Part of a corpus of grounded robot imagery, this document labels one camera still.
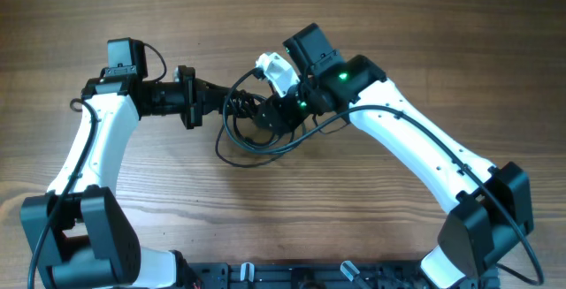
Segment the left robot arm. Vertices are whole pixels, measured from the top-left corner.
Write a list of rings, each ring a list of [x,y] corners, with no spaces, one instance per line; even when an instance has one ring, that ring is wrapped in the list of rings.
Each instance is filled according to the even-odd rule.
[[[178,251],[143,248],[116,197],[126,145],[144,116],[178,115],[187,129],[225,109],[228,88],[177,68],[150,80],[145,50],[132,38],[107,43],[108,65],[71,100],[81,114],[71,150],[45,194],[27,197],[20,221],[32,258],[27,287],[201,288]]]

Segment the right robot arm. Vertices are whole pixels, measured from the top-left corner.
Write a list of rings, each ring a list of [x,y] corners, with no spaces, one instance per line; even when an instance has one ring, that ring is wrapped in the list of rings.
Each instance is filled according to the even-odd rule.
[[[514,163],[497,166],[453,140],[409,103],[369,58],[345,59],[310,24],[287,39],[286,54],[256,60],[274,94],[257,126],[291,133],[307,117],[334,112],[386,147],[432,193],[447,218],[420,263],[439,288],[478,278],[532,231],[530,180]]]

